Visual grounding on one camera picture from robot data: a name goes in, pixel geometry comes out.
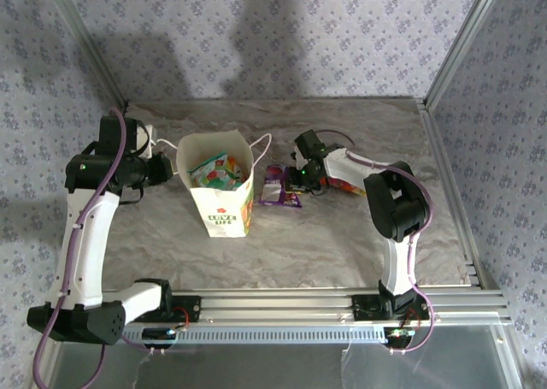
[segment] patterned wall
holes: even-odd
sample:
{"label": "patterned wall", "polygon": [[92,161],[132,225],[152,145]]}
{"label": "patterned wall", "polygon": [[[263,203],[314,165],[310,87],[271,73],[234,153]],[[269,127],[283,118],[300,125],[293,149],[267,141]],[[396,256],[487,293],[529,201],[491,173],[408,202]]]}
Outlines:
{"label": "patterned wall", "polygon": [[424,97],[473,0],[74,0],[125,96]]}
{"label": "patterned wall", "polygon": [[64,232],[68,159],[108,100],[51,0],[0,1],[0,387],[21,387]]}
{"label": "patterned wall", "polygon": [[547,387],[547,0],[497,0],[434,113],[484,265]]}

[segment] white paper bag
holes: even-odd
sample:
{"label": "white paper bag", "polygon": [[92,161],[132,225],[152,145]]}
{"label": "white paper bag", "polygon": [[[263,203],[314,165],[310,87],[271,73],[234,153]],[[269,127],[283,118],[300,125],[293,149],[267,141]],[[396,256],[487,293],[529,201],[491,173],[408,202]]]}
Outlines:
{"label": "white paper bag", "polygon": [[[269,138],[262,154],[253,161],[251,146]],[[196,133],[183,137],[177,149],[177,171],[185,187],[196,202],[210,237],[244,237],[249,233],[250,213],[253,207],[254,166],[264,156],[272,134],[265,134],[249,145],[238,130],[221,133]],[[187,171],[194,169],[212,156],[225,151],[236,159],[247,180],[235,191],[193,187]]]}

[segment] glass panel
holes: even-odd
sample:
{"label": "glass panel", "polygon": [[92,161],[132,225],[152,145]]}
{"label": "glass panel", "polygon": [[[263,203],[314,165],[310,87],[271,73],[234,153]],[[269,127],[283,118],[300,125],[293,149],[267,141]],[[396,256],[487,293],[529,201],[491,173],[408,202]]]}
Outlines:
{"label": "glass panel", "polygon": [[[233,389],[508,387],[490,327],[439,327],[422,349],[390,355],[381,345],[198,345],[150,356],[109,347],[94,388]],[[50,386],[79,387],[99,348],[63,346]]]}

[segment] candy wrapper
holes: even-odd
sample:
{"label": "candy wrapper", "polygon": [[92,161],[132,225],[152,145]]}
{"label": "candy wrapper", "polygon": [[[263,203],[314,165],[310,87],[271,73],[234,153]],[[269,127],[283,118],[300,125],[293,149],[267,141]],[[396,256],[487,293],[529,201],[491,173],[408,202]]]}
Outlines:
{"label": "candy wrapper", "polygon": [[216,190],[231,191],[239,188],[245,181],[241,169],[235,158],[221,152],[202,162],[196,168],[188,171],[191,182],[195,187],[214,188]]}
{"label": "candy wrapper", "polygon": [[302,208],[297,194],[285,192],[284,182],[287,174],[287,166],[279,164],[269,165],[266,169],[262,196],[258,203]]}
{"label": "candy wrapper", "polygon": [[330,185],[333,188],[338,188],[340,190],[344,190],[347,192],[353,192],[357,195],[367,195],[365,191],[363,191],[361,188],[357,188],[356,186],[353,186],[349,182],[346,182],[344,180],[340,180],[338,178],[328,178],[328,185]]}

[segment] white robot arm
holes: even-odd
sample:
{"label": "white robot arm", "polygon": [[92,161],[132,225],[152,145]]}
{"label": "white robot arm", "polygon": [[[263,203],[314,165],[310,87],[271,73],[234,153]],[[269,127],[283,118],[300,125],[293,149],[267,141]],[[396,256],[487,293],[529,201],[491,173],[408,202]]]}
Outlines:
{"label": "white robot arm", "polygon": [[[61,308],[50,332],[59,341],[94,344],[114,344],[123,327],[151,311],[171,313],[171,289],[166,280],[136,280],[124,291],[109,295],[103,301],[103,261],[110,224],[126,188],[139,189],[141,197],[146,186],[154,186],[173,176],[170,161],[163,154],[144,159],[148,147],[148,130],[140,121],[126,118],[126,148],[124,156],[103,193],[85,211],[85,206],[106,176],[120,147],[120,125],[115,117],[101,119],[99,140],[91,143],[82,154],[67,165],[68,215],[56,277],[46,297],[46,304],[30,308],[27,323],[43,332],[54,308]],[[71,260],[67,260],[73,229],[79,227]],[[71,268],[65,271],[67,262]],[[68,289],[62,291],[65,273],[69,274]]]}
{"label": "white robot arm", "polygon": [[410,166],[406,162],[388,165],[348,156],[341,145],[324,145],[313,130],[301,134],[295,143],[293,157],[297,166],[289,173],[285,189],[320,191],[328,178],[334,178],[367,193],[373,223],[386,242],[384,271],[379,281],[380,296],[387,303],[385,315],[389,318],[405,310],[417,298],[413,288],[415,254],[409,254],[410,246],[414,251],[430,212],[421,190],[393,172],[413,175]]}

